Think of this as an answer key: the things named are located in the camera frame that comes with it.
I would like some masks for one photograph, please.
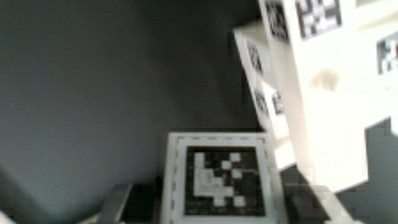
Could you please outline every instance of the dark gray wall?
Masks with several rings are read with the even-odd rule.
[[[167,132],[254,129],[231,28],[258,1],[0,1],[0,209],[71,223],[162,173]]]
[[[370,181],[340,194],[352,215],[368,224],[398,223],[398,137],[384,121],[366,130]]]

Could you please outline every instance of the black object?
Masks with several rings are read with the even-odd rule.
[[[155,186],[149,184],[135,184],[121,213],[121,221],[126,223],[151,223],[153,209]]]
[[[308,184],[284,185],[284,204],[292,224],[324,224],[331,220]]]
[[[153,224],[155,200],[153,184],[116,186],[103,204],[98,224]]]

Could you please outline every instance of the gray surface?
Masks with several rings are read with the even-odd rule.
[[[258,1],[0,1],[0,209],[71,223],[160,172],[167,132],[256,128],[231,28]]]

